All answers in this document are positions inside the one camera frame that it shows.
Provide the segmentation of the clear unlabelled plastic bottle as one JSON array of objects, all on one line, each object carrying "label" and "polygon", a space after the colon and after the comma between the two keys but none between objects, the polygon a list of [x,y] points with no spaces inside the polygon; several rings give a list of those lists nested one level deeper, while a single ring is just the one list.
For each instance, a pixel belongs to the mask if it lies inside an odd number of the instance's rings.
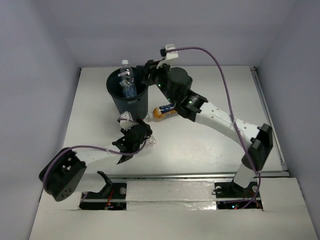
[{"label": "clear unlabelled plastic bottle", "polygon": [[130,67],[128,60],[124,59],[121,61],[121,69],[118,76],[120,77],[119,84],[122,89],[124,86],[136,86],[134,72]]}]

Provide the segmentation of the dark blue label bottle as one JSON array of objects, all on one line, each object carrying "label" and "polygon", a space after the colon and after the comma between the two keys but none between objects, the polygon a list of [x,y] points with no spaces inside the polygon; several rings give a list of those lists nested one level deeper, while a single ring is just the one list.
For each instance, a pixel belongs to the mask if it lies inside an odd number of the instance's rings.
[{"label": "dark blue label bottle", "polygon": [[125,85],[122,87],[123,97],[124,98],[134,98],[137,94],[137,89],[135,85]]}]

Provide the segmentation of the red label clear bottle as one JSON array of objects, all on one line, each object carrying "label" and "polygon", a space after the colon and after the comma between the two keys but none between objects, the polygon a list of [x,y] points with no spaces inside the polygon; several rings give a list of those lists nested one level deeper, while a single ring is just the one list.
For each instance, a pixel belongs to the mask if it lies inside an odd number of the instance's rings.
[{"label": "red label clear bottle", "polygon": [[151,129],[151,126],[142,119],[140,120],[140,124],[146,128],[146,134],[144,136],[144,141],[145,141],[144,147],[145,148],[152,147],[153,145],[156,144],[156,139],[153,136],[153,131]]}]

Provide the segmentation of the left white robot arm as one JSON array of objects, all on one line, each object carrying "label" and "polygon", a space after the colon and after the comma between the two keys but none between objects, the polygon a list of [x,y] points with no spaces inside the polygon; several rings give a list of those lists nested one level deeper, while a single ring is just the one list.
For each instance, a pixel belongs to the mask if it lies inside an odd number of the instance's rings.
[{"label": "left white robot arm", "polygon": [[120,131],[123,136],[108,148],[76,145],[60,150],[38,175],[44,191],[56,202],[61,202],[76,191],[90,164],[116,157],[116,164],[119,165],[132,159],[146,146],[153,131],[141,119],[130,122],[133,126],[122,128]]}]

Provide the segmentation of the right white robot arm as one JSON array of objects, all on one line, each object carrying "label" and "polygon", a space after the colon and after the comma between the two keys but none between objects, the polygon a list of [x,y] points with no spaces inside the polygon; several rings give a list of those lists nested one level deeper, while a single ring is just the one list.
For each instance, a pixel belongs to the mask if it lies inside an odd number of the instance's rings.
[{"label": "right white robot arm", "polygon": [[243,148],[244,155],[230,183],[230,190],[235,196],[246,193],[251,180],[261,172],[273,149],[272,127],[266,123],[257,126],[237,119],[232,111],[225,112],[192,91],[193,79],[181,67],[159,66],[158,61],[149,60],[145,65],[136,66],[136,70],[143,83],[156,85],[181,117],[207,126]]}]

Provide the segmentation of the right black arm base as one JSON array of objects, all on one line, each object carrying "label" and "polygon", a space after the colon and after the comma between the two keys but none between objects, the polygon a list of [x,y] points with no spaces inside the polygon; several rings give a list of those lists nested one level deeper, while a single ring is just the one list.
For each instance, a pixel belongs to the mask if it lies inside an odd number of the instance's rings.
[{"label": "right black arm base", "polygon": [[235,184],[233,181],[223,181],[214,183],[214,193],[218,199],[235,200],[248,199],[252,197],[258,189],[258,183],[251,181],[245,188]]}]

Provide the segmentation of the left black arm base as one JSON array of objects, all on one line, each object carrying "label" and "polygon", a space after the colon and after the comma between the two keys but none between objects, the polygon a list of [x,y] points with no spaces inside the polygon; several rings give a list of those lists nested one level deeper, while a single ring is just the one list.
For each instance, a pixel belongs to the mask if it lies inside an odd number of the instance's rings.
[{"label": "left black arm base", "polygon": [[81,198],[80,203],[82,203],[87,197],[89,197],[89,199],[105,199],[112,192],[113,182],[111,179],[103,171],[98,170],[97,174],[103,178],[105,185],[99,192],[86,192]]}]

